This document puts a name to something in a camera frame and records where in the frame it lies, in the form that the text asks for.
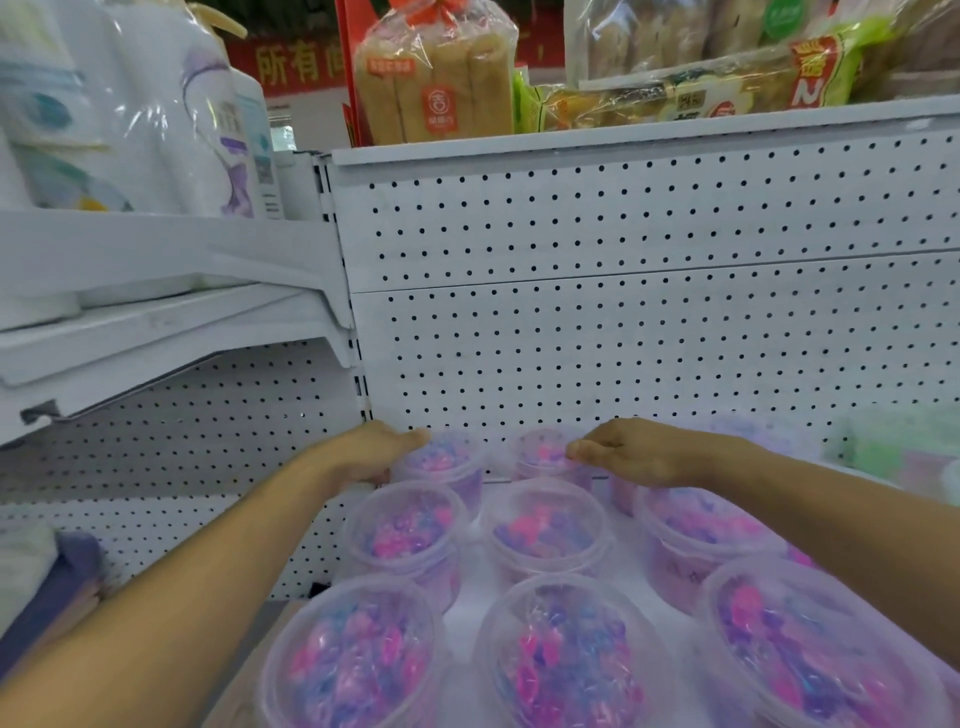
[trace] green sticker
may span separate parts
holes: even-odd
[[[800,30],[804,22],[804,0],[770,0],[763,14],[763,33],[771,40],[783,40]]]

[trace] hand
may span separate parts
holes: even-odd
[[[430,442],[430,430],[397,432],[379,420],[355,427],[313,446],[294,462],[325,471],[338,486],[358,480],[389,482],[390,466]]]
[[[600,425],[567,445],[566,456],[638,485],[709,488],[756,449],[738,437],[633,418]]]

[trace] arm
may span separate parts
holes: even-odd
[[[186,725],[324,503],[428,439],[370,423],[305,451],[5,682],[4,725]]]
[[[641,419],[597,427],[567,457],[730,500],[960,669],[960,508],[740,438]]]

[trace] person's left hand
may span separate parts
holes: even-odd
[[[358,480],[380,485],[389,481],[391,465],[428,442],[428,429],[397,432],[374,420],[318,443],[297,460],[328,471],[341,486]]]

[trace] red banner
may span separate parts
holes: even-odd
[[[517,62],[531,68],[563,68],[564,14],[537,11],[519,26]],[[344,54],[336,36],[304,36],[293,40],[253,38],[228,41],[230,63],[257,79],[267,97],[309,93],[346,84]]]

